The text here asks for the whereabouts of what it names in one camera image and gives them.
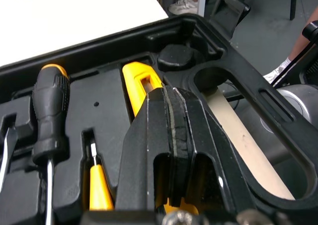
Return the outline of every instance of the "sneaker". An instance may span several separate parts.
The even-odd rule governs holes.
[[[198,3],[193,0],[179,0],[174,4],[171,4],[168,10],[175,15],[185,14],[185,13],[198,13]]]
[[[264,79],[266,79],[269,83],[272,83],[274,79],[284,70],[284,67],[279,66],[278,68],[274,69],[267,75],[264,75]]]
[[[287,58],[284,62],[281,63],[281,65],[274,69],[272,72],[270,72],[269,74],[264,75],[263,77],[269,82],[272,83],[274,81],[274,79],[288,66],[288,64],[290,64],[290,60],[289,58]]]

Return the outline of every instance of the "yellow handle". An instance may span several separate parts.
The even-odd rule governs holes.
[[[114,205],[100,164],[90,169],[89,210],[113,210]]]
[[[151,84],[152,89],[162,87],[162,82],[152,67],[139,62],[125,65],[123,74],[129,99],[136,116],[147,94],[144,82]]]

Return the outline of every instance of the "black screwdriver handle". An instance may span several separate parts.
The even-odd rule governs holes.
[[[67,154],[65,120],[70,98],[70,81],[59,65],[46,65],[40,71],[32,92],[38,121],[38,140],[32,150],[35,164],[48,159],[62,160]]]

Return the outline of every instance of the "black plastic tool case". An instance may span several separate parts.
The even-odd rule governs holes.
[[[171,44],[190,48],[193,58],[184,68],[170,71],[161,67],[164,72],[159,70],[158,57]],[[308,133],[310,136],[306,137],[302,150],[311,161],[309,167],[313,168],[309,199],[293,203],[270,195],[253,179],[241,159],[239,163],[250,187],[258,191],[258,196],[267,198],[266,208],[311,209],[317,205],[317,164],[313,162],[317,156],[317,149],[313,147],[315,140],[318,141],[317,131],[266,83],[213,25],[198,16],[183,15],[0,68],[0,142],[2,145],[8,126],[15,126],[19,139],[0,194],[1,225],[36,225],[44,220],[44,170],[31,160],[37,136],[31,92],[40,69],[46,64],[63,66],[71,77],[66,120],[69,155],[67,160],[56,165],[54,176],[53,209],[57,222],[77,224],[88,208],[91,160],[87,147],[92,138],[116,200],[123,142],[134,119],[121,70],[134,61],[151,65],[164,84],[192,91],[202,99],[211,115],[200,92],[230,79],[291,148],[303,143],[302,133]]]

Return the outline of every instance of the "wooden stick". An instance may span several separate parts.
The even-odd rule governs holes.
[[[206,99],[211,111],[258,183],[277,197],[294,200],[291,192],[222,93],[216,90],[215,93],[206,95]]]

